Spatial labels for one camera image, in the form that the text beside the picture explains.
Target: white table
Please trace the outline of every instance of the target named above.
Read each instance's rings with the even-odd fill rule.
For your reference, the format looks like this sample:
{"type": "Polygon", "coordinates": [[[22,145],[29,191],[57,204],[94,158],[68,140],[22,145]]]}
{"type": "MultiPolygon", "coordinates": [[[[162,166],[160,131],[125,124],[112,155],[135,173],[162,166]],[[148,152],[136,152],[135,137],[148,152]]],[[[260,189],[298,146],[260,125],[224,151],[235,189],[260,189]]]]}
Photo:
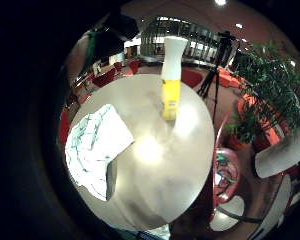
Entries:
{"type": "Polygon", "coordinates": [[[197,198],[210,172],[215,138],[207,107],[182,84],[177,120],[165,121],[160,75],[138,74],[93,93],[71,127],[107,103],[135,142],[111,163],[114,194],[108,202],[74,183],[76,189],[92,212],[114,227],[149,230],[172,222],[197,198]]]}

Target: yellow label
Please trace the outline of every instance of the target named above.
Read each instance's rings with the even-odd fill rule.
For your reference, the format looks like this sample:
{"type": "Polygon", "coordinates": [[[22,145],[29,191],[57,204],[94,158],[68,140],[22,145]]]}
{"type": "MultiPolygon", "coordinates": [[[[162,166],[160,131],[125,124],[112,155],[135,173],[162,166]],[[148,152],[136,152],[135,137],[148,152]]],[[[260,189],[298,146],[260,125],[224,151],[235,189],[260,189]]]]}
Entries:
{"type": "Polygon", "coordinates": [[[165,120],[175,120],[180,101],[181,80],[162,80],[162,116],[165,120]]]}

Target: glass wall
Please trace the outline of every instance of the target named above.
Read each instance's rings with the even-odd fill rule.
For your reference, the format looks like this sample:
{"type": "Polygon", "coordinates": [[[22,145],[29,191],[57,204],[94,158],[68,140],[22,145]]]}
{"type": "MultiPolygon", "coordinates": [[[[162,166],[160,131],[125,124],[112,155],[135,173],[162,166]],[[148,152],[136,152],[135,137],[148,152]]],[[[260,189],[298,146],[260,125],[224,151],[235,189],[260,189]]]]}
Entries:
{"type": "Polygon", "coordinates": [[[169,35],[188,39],[183,61],[213,63],[219,44],[218,35],[203,26],[172,17],[156,17],[141,33],[141,55],[163,57],[163,40],[169,35]]]}

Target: plastic bottle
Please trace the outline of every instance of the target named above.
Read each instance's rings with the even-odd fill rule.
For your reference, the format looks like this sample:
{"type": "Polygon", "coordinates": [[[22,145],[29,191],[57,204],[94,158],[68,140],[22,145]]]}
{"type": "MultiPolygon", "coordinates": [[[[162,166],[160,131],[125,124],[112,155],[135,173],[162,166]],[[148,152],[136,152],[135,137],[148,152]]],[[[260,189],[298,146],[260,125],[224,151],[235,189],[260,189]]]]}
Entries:
{"type": "Polygon", "coordinates": [[[175,120],[177,117],[181,89],[181,59],[188,40],[168,36],[164,39],[165,57],[162,66],[162,117],[175,120]]]}

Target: tripod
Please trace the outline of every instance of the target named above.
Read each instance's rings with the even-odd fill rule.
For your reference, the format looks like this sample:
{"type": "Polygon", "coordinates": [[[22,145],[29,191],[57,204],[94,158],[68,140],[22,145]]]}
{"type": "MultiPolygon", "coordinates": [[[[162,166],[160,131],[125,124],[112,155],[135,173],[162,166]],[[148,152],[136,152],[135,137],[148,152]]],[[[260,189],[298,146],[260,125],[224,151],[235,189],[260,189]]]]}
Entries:
{"type": "Polygon", "coordinates": [[[201,96],[203,99],[206,99],[209,94],[211,83],[213,82],[213,79],[216,78],[216,92],[214,97],[214,108],[213,108],[213,116],[212,116],[213,123],[215,120],[217,103],[218,103],[218,91],[219,91],[218,67],[223,62],[226,50],[228,51],[231,50],[232,41],[236,39],[234,36],[230,35],[229,31],[225,31],[224,33],[218,33],[218,35],[221,36],[221,40],[220,40],[220,44],[219,44],[219,48],[215,60],[215,66],[212,69],[210,69],[208,75],[206,76],[200,89],[197,92],[199,96],[201,96]]]}

